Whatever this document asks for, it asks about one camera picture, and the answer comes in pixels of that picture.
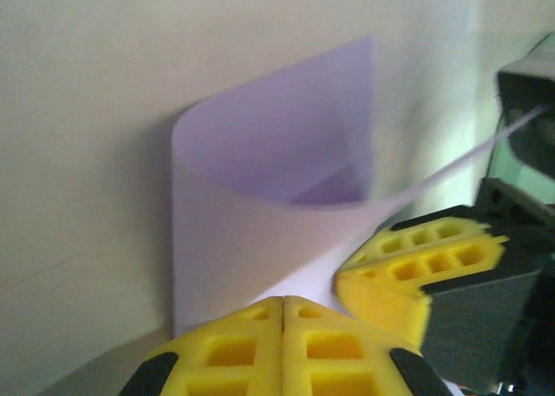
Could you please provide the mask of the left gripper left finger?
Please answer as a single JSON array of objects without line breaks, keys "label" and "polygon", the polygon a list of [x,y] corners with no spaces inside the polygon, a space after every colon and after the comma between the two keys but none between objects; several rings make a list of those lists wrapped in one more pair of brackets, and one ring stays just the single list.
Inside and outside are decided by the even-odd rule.
[{"label": "left gripper left finger", "polygon": [[281,396],[284,299],[265,298],[154,349],[120,396]]}]

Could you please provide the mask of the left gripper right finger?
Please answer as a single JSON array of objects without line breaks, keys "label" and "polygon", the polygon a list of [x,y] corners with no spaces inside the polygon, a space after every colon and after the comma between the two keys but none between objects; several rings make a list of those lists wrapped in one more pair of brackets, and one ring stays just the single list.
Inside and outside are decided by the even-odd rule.
[{"label": "left gripper right finger", "polygon": [[284,396],[452,396],[412,344],[299,296],[283,340]]}]

